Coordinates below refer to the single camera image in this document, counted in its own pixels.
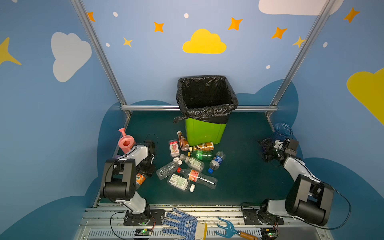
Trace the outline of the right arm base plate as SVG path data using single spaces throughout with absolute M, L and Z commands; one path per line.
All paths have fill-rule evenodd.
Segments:
M 283 218 L 273 216 L 268 212 L 261 212 L 259 209 L 253 207 L 241 206 L 241 211 L 245 225 L 269 225 L 277 227 L 278 225 L 285 224 Z

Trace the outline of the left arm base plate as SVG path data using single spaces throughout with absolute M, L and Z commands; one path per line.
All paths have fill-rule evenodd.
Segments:
M 141 214 L 133 214 L 126 211 L 124 217 L 124 226 L 162 226 L 162 219 L 165 217 L 166 211 L 163 209 L 145 210 Z

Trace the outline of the long orange label red-cap bottle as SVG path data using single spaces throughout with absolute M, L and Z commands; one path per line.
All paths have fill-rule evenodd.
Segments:
M 184 175 L 194 183 L 204 185 L 210 189 L 214 190 L 217 187 L 218 180 L 216 178 L 204 175 L 197 170 L 178 168 L 177 173 Z

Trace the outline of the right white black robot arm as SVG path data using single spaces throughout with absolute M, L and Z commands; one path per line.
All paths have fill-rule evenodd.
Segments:
M 296 156 L 298 142 L 288 138 L 283 142 L 267 138 L 258 143 L 262 147 L 263 160 L 266 163 L 279 161 L 294 180 L 286 199 L 265 199 L 260 212 L 279 217 L 297 217 L 308 224 L 325 226 L 329 220 L 335 190 L 315 177 Z

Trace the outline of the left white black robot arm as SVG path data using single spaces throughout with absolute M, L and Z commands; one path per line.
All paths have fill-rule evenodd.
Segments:
M 137 192 L 138 173 L 151 177 L 155 172 L 156 145 L 153 141 L 136 144 L 122 157 L 105 162 L 100 195 L 111 202 L 121 203 L 128 208 L 133 218 L 150 218 L 147 201 Z

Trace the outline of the blue cap water bottle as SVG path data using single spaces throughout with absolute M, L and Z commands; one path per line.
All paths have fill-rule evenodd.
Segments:
M 214 158 L 210 162 L 208 173 L 212 174 L 214 171 L 216 171 L 222 164 L 225 157 L 226 155 L 224 154 L 224 152 L 222 151 L 217 152 Z

